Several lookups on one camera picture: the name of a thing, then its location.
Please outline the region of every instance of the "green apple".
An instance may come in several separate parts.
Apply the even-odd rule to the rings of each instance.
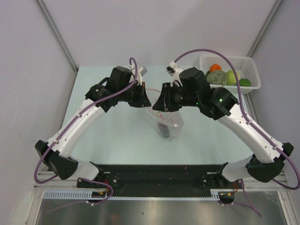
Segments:
[[[239,71],[236,71],[237,75],[238,75],[238,78],[240,80],[241,76],[240,76],[240,72]],[[236,79],[235,79],[235,76],[234,76],[234,73],[232,70],[229,70],[227,73],[227,77],[228,77],[228,82],[227,82],[227,85],[235,85],[236,84]]]

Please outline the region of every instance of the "shiny metal surface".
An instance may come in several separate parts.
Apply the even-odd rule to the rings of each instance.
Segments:
[[[111,200],[93,206],[78,203],[47,212],[72,201],[43,200],[36,225],[285,225],[277,192],[249,193],[262,214],[242,206],[205,201]],[[246,203],[242,192],[236,202]]]

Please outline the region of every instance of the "tomato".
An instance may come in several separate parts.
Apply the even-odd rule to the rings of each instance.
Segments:
[[[214,70],[221,70],[222,68],[218,64],[214,64],[210,67],[210,72]]]

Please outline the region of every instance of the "gray wall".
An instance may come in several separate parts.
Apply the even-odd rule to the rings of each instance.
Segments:
[[[275,0],[45,0],[80,66],[168,65],[195,48],[246,55]],[[197,54],[180,61],[199,64]]]
[[[0,224],[34,185],[34,144],[61,125],[75,78],[33,0],[0,1]]]
[[[292,159],[300,168],[300,2],[285,1],[253,56],[262,88],[251,93],[262,127],[295,150]],[[295,175],[285,169],[291,185]],[[293,192],[300,211],[300,191]]]

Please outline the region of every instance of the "white basket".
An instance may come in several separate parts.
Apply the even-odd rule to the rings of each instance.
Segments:
[[[243,94],[247,94],[254,89],[259,89],[261,87],[261,79],[256,67],[254,60],[250,57],[244,56],[226,56],[229,61],[233,64],[234,68],[240,72],[241,78],[247,78],[251,82],[251,87],[241,87]],[[223,71],[227,72],[231,70],[228,63],[218,55],[205,54],[200,56],[199,69],[204,72],[204,74],[209,71],[213,64],[219,64]],[[223,87],[222,85],[210,85],[213,88]],[[237,86],[226,85],[224,88],[228,89],[231,93],[237,93]]]

